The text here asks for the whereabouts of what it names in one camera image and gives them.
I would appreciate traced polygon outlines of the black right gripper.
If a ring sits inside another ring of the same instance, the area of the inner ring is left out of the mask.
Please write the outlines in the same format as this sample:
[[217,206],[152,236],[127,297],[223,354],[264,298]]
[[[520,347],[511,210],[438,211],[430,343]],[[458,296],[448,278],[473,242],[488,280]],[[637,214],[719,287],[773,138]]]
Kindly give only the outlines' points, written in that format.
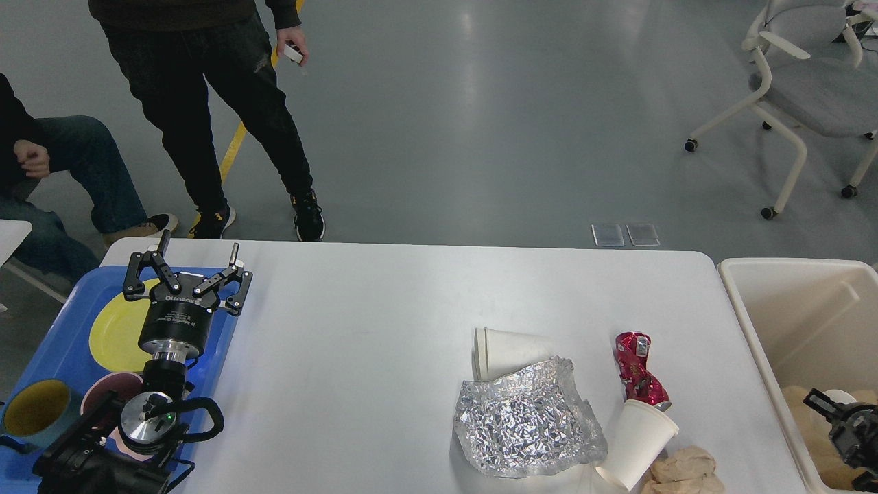
[[812,388],[803,403],[831,423],[830,440],[841,460],[866,471],[854,478],[853,490],[877,491],[877,410],[866,403],[843,404]]

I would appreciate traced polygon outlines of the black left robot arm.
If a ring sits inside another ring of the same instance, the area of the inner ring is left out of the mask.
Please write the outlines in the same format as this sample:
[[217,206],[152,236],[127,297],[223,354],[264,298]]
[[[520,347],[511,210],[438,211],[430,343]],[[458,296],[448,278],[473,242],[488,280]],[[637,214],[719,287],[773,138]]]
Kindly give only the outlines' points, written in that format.
[[62,430],[32,469],[38,492],[170,492],[195,468],[179,449],[224,429],[216,401],[193,393],[189,369],[222,361],[209,344],[213,320],[241,313],[253,274],[238,260],[238,245],[219,272],[175,271],[164,259],[169,241],[165,233],[153,250],[132,253],[121,287],[126,301],[145,303],[134,324],[136,347],[147,356],[141,387],[129,398],[99,394]]

